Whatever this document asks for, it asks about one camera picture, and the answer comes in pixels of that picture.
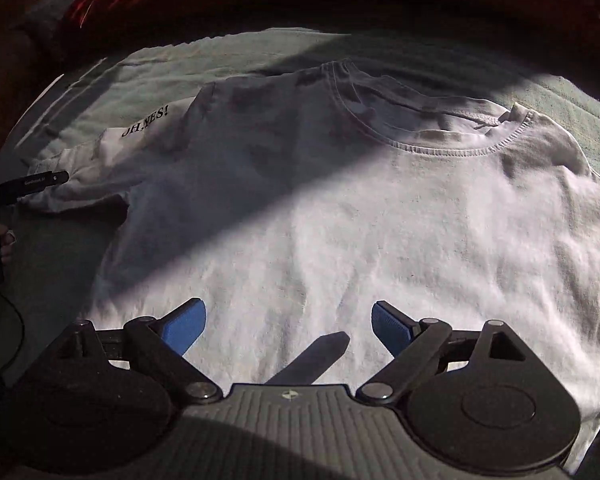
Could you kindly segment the green plaid bed sheet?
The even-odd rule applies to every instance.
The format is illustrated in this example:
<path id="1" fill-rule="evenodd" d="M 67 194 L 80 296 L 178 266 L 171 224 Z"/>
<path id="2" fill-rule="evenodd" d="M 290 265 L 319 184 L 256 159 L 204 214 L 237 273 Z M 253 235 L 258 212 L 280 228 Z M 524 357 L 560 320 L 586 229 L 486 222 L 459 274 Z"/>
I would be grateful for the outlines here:
<path id="1" fill-rule="evenodd" d="M 505 55 L 268 30 L 147 49 L 61 79 L 0 158 L 66 170 L 27 198 L 9 295 L 27 366 L 75 318 L 206 303 L 188 359 L 223 387 L 316 344 L 324 382 L 389 361 L 385 299 L 507 322 L 600 409 L 600 104 Z"/>

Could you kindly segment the white t-shirt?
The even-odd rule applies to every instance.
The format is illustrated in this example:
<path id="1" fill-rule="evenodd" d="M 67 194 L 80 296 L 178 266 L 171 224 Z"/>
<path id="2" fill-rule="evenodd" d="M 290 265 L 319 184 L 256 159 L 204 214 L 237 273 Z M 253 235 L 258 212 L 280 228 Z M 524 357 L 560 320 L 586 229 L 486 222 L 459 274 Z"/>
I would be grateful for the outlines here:
<path id="1" fill-rule="evenodd" d="M 579 405 L 569 471 L 600 430 L 600 175 L 536 110 L 332 61 L 209 82 L 36 166 L 69 180 L 32 208 L 128 207 L 85 316 L 110 328 L 202 298 L 192 359 L 222 386 L 336 330 L 351 343 L 327 379 L 361 385 L 388 360 L 370 331 L 385 299 L 512 326 Z"/>

